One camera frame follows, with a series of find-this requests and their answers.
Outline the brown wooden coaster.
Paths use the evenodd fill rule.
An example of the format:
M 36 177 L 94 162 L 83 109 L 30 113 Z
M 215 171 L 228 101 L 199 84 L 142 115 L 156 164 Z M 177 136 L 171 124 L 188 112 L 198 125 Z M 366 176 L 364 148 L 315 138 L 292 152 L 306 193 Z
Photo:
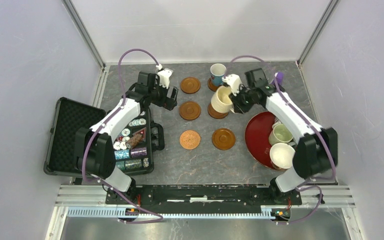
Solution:
M 186 101 L 179 107 L 179 115 L 184 120 L 193 121 L 201 115 L 201 107 L 194 101 Z
M 226 112 L 226 113 L 220 113 L 220 112 L 217 112 L 214 108 L 213 108 L 213 106 L 211 105 L 211 103 L 208 105 L 208 107 L 207 107 L 207 112 L 208 112 L 208 114 L 212 117 L 212 118 L 214 118 L 214 119 L 223 119 L 223 118 L 225 118 L 225 117 L 227 117 L 228 116 L 228 112 Z
M 208 87 L 211 91 L 213 91 L 213 92 L 216 92 L 217 89 L 219 88 L 219 86 L 216 86 L 216 85 L 213 84 L 211 78 L 209 78 L 208 81 L 207 81 L 207 87 Z
M 229 150 L 236 143 L 235 134 L 227 128 L 215 130 L 211 137 L 212 144 L 219 150 Z
M 180 89 L 185 94 L 197 93 L 201 88 L 201 82 L 196 77 L 186 77 L 180 83 Z

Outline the cream ribbed mug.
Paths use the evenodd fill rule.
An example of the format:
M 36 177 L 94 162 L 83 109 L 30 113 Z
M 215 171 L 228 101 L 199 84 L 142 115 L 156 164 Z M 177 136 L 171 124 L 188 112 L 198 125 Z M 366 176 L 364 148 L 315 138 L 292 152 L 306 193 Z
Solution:
M 212 108 L 221 114 L 233 111 L 233 102 L 230 99 L 232 90 L 229 86 L 220 86 L 211 97 Z

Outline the blue white cup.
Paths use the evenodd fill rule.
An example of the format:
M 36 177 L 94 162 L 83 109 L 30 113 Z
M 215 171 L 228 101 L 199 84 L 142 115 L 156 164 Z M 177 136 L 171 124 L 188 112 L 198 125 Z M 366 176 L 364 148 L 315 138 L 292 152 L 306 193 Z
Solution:
M 223 84 L 222 78 L 226 73 L 226 66 L 222 63 L 215 63 L 210 67 L 210 81 L 218 87 Z

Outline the woven rattan coaster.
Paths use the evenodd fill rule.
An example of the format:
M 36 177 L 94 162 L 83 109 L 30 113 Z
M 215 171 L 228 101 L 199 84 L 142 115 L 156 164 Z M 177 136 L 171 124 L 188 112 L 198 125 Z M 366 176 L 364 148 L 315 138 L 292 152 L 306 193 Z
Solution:
M 194 130 L 186 130 L 179 137 L 180 145 L 186 150 L 193 150 L 199 146 L 201 136 Z

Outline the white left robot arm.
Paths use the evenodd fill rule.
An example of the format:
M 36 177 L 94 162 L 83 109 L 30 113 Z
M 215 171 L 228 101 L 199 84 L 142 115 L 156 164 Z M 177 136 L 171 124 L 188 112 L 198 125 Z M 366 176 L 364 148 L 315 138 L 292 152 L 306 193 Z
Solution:
M 171 111 L 177 105 L 177 87 L 170 87 L 173 70 L 160 67 L 156 73 L 141 71 L 137 82 L 102 120 L 89 128 L 82 127 L 75 134 L 73 165 L 83 178 L 102 179 L 118 190 L 125 204 L 133 203 L 137 190 L 133 179 L 116 167 L 113 142 L 130 121 L 151 104 Z

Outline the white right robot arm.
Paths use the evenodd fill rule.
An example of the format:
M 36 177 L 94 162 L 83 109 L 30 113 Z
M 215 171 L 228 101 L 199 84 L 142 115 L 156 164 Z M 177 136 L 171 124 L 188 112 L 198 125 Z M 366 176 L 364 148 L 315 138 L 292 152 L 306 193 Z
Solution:
M 245 113 L 253 105 L 261 105 L 274 114 L 292 134 L 297 146 L 292 167 L 270 183 L 269 199 L 282 204 L 289 192 L 305 185 L 311 178 L 320 179 L 321 174 L 331 171 L 336 177 L 338 165 L 338 133 L 332 127 L 322 127 L 309 118 L 291 100 L 279 85 L 283 73 L 277 72 L 269 82 L 261 68 L 245 73 L 247 86 L 237 74 L 222 77 L 224 86 L 231 88 L 229 95 L 235 113 Z

